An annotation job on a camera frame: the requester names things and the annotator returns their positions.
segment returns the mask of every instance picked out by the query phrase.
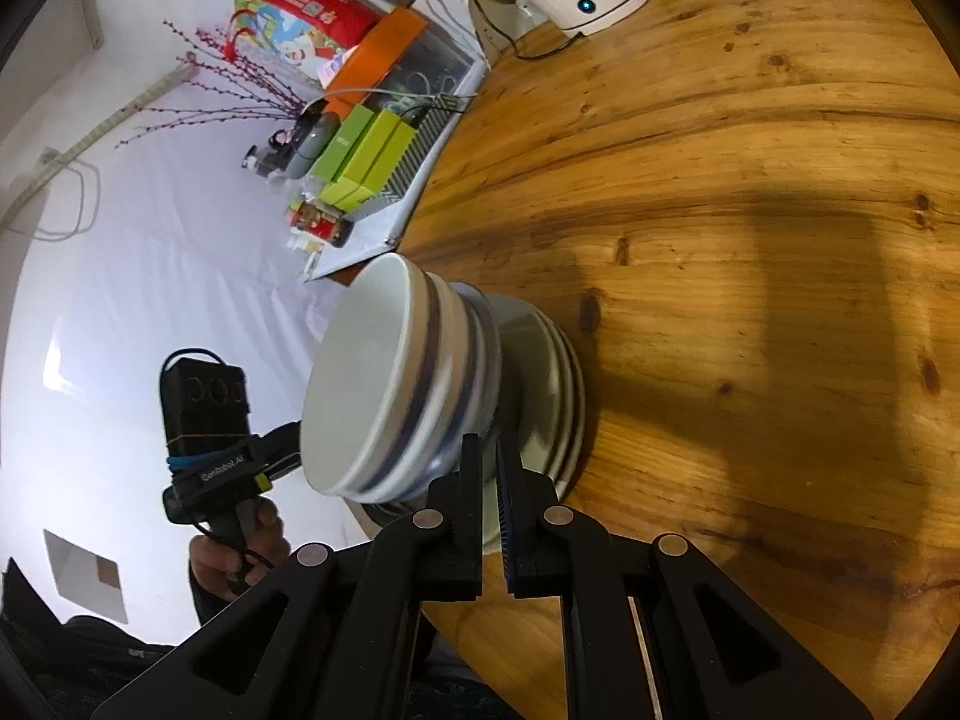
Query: decorative branch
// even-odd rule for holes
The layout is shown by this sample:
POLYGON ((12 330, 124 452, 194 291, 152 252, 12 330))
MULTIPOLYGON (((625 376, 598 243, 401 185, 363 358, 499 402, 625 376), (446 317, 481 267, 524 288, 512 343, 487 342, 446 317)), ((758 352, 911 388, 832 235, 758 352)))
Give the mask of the decorative branch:
POLYGON ((175 118, 169 122, 141 127, 136 135, 117 143, 117 148, 128 146, 154 132, 195 127, 198 124, 222 124, 242 119, 293 122, 306 107, 307 101, 290 85, 250 57, 237 55, 234 62, 224 59, 224 47, 230 40, 229 33, 224 28, 214 28, 212 31, 197 29, 191 37, 169 20, 165 20, 163 25, 190 47, 191 52, 179 57, 179 61, 193 65, 199 74, 214 79, 212 82, 190 79, 184 83, 210 95, 234 98, 238 103, 230 108, 138 108, 138 113, 165 114, 175 118))

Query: blue stripe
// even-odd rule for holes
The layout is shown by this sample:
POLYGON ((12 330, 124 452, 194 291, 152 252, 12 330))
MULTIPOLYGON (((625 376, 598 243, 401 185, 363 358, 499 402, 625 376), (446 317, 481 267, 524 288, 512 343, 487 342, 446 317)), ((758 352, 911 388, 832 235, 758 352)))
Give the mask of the blue stripe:
MULTIPOLYGON (((473 381, 476 376, 483 376, 485 372, 477 370, 477 362, 479 356, 479 346, 480 343, 483 343, 483 338, 477 337, 477 323, 473 321, 472 316, 476 313, 467 300, 464 300, 462 295, 458 295, 460 300, 463 300, 464 309, 467 310, 467 328, 469 329, 469 352, 467 353, 467 375, 464 376, 464 384, 460 389, 460 399, 457 402, 456 409, 454 410, 453 417, 450 419, 450 423, 446 428, 446 432, 443 434, 443 440, 440 442, 440 449, 437 450, 437 454, 429 461, 424 471, 421 471, 421 475, 416 479, 413 485, 410 485, 406 490, 403 490, 403 493, 395 498, 397 501, 408 501, 411 498, 414 498, 418 495, 421 495, 426 492, 427 488, 430 487, 430 483, 439 476, 449 470, 443 468, 443 460, 449 455, 450 451, 453 450, 453 445, 455 442, 459 442, 463 438, 463 429, 464 429, 464 416, 467 414, 467 406, 470 402, 470 396, 473 394, 473 381)), ((480 397, 483 398, 484 392, 480 392, 480 397)), ((453 464, 457 466, 457 459, 454 458, 453 464)))
POLYGON ((423 367, 421 367, 421 375, 419 375, 419 379, 414 385, 414 391, 410 398, 410 406, 403 420, 402 427, 400 428, 400 433, 397 435, 390 451, 387 452, 386 460, 382 466, 376 469, 373 478, 371 478, 366 485, 363 485, 363 493, 372 490, 386 479, 387 475, 394 470, 400 461, 403 450, 407 448, 407 445, 409 445, 414 435, 416 423, 419 422, 422 408, 424 408, 424 400, 433 382, 433 370, 437 365, 437 346, 440 341, 440 294, 437 292, 433 279, 429 276, 426 276, 426 284, 430 300, 429 313, 427 315, 426 350, 424 351, 424 363, 422 364, 423 367))
POLYGON ((204 460, 210 460, 211 458, 224 454, 229 454, 229 450, 220 449, 217 452, 206 452, 203 455, 185 455, 179 458, 167 458, 167 467, 171 471, 184 471, 198 463, 202 463, 204 460))

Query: black cable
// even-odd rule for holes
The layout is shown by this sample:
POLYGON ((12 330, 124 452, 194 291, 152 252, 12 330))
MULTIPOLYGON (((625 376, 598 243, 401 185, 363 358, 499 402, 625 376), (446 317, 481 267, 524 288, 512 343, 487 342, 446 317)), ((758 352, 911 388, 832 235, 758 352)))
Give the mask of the black cable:
POLYGON ((163 365, 160 366, 160 379, 157 381, 157 389, 160 390, 160 408, 164 410, 165 413, 166 413, 166 409, 165 409, 166 404, 163 402, 163 375, 167 372, 167 367, 168 365, 171 364, 171 362, 176 360, 177 357, 185 357, 188 354, 203 354, 210 358, 213 358, 214 360, 219 362, 220 365, 227 365, 227 363, 224 362, 224 358, 222 358, 219 354, 217 354, 216 352, 211 352, 209 349, 203 349, 200 346, 189 346, 184 349, 178 349, 177 351, 172 352, 171 354, 168 354, 167 359, 164 360, 163 365))
POLYGON ((464 111, 466 111, 466 108, 461 110, 459 108, 444 108, 443 105, 433 105, 432 103, 421 103, 420 105, 411 105, 402 114, 400 114, 400 116, 401 117, 406 116, 408 113, 412 111, 421 111, 421 110, 445 111, 448 114, 455 114, 455 113, 464 113, 464 111))
POLYGON ((277 479, 282 479, 288 473, 292 473, 301 466, 299 456, 301 456, 299 454, 299 450, 296 450, 296 452, 291 452, 289 455, 270 463, 265 469, 263 469, 263 472, 271 482, 275 482, 277 479), (296 461, 290 463, 290 461, 294 458, 296 458, 296 461))
POLYGON ((578 32, 573 37, 571 37, 568 41, 566 41, 566 43, 563 43, 563 45, 560 45, 555 49, 551 49, 546 53, 537 53, 536 55, 532 55, 532 56, 524 55, 523 53, 520 53, 520 46, 517 45, 517 41, 515 41, 511 35, 509 35, 507 32, 504 32, 499 26, 493 23, 490 16, 488 16, 487 12, 483 9, 483 5, 480 4, 480 1, 473 0, 473 4, 477 6, 477 10, 479 11, 480 15, 483 16, 483 20, 487 22, 488 25, 490 25, 490 28, 494 32, 496 32, 500 37, 502 37, 512 46, 512 48, 514 49, 515 57, 517 57, 517 59, 523 62, 539 62, 539 60, 541 59, 549 59, 551 56, 558 55, 558 53, 560 53, 562 50, 569 49, 570 46, 572 46, 574 43, 576 43, 578 40, 580 40, 580 38, 584 36, 584 33, 578 32))
POLYGON ((258 562, 261 562, 263 567, 266 568, 268 571, 272 571, 275 569, 276 566, 272 562, 270 562, 270 560, 267 560, 265 557, 263 557, 260 552, 256 552, 256 550, 253 550, 250 547, 244 547, 242 551, 237 549, 237 547, 234 546, 232 543, 227 541, 225 538, 220 538, 219 536, 216 535, 216 533, 213 533, 213 531, 208 530, 208 528, 203 527, 203 525, 200 525, 200 523, 197 522, 197 520, 195 519, 191 519, 190 524, 193 525, 193 527, 196 528, 198 531, 200 531, 200 533, 202 533, 204 536, 209 538, 210 541, 214 541, 215 543, 218 543, 219 545, 222 545, 224 547, 229 547, 234 552, 239 552, 240 554, 246 555, 247 557, 252 557, 253 560, 258 560, 258 562))

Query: human hand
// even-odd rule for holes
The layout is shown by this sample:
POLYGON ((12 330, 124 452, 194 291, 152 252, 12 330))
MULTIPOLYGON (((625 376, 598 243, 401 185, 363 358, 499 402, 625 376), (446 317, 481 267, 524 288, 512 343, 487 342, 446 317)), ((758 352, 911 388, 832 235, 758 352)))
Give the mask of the human hand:
MULTIPOLYGON (((283 537, 283 520, 277 516, 277 506, 267 498, 257 501, 256 533, 247 544, 248 549, 279 565, 290 555, 290 542, 283 537)), ((246 582, 253 586, 270 573, 270 569, 255 557, 247 556, 253 568, 246 582)), ((227 586, 227 574, 239 573, 243 557, 230 547, 218 544, 207 536, 194 536, 190 541, 190 568, 197 584, 217 598, 235 601, 237 595, 227 586)))

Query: white bowl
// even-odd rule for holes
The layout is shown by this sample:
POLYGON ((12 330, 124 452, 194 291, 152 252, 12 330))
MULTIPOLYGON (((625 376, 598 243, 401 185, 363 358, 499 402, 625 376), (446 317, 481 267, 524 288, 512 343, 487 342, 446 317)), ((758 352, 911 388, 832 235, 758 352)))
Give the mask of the white bowl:
POLYGON ((427 274, 440 301, 440 333, 436 360, 409 442, 397 464, 372 487, 350 494, 358 503, 383 503, 395 499, 424 472, 437 454, 450 426, 467 372, 469 324, 467 308, 440 276, 427 274))
POLYGON ((476 421, 476 415, 479 412, 479 392, 484 385, 483 373, 486 365, 486 350, 479 319, 477 319, 473 309, 470 309, 466 303, 463 303, 463 305, 467 312, 467 325, 470 331, 470 351, 469 360, 467 360, 467 372, 464 375, 457 408, 453 420, 443 436, 443 441, 440 443, 440 450, 428 461, 416 482, 397 495, 398 501, 410 502, 414 505, 422 503, 419 498, 426 494, 430 483, 438 476, 443 476, 453 470, 453 466, 456 466, 460 459, 460 448, 464 433, 470 432, 467 425, 476 421))
POLYGON ((353 281, 320 340, 304 399, 301 459, 310 486, 361 488, 397 444, 426 354, 426 277, 398 254, 353 281))
POLYGON ((464 420, 464 433, 477 433, 483 439, 490 432, 493 413, 496 411, 496 404, 500 397, 503 365, 500 333, 497 331, 493 311, 486 295, 462 282, 454 283, 451 287, 472 309, 480 328, 481 362, 477 373, 479 381, 470 399, 469 415, 464 420))

